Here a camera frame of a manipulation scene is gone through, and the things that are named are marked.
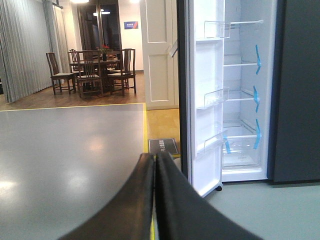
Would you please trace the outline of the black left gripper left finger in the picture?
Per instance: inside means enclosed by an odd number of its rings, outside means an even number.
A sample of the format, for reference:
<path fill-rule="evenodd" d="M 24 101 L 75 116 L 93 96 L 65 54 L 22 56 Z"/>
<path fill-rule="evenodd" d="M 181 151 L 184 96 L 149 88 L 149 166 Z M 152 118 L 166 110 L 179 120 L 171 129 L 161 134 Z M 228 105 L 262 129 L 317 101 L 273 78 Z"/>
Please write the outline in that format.
<path fill-rule="evenodd" d="M 142 153 L 119 192 L 61 240 L 149 240 L 154 197 L 154 158 Z"/>

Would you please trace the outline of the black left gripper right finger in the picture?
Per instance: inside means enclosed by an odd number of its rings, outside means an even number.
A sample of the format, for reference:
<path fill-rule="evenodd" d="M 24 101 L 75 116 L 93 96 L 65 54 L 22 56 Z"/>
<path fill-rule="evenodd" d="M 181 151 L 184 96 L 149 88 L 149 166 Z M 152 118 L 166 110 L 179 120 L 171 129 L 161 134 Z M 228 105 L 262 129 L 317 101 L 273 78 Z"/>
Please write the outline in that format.
<path fill-rule="evenodd" d="M 155 161 L 155 210 L 161 240 L 258 240 L 190 185 L 168 152 Z"/>

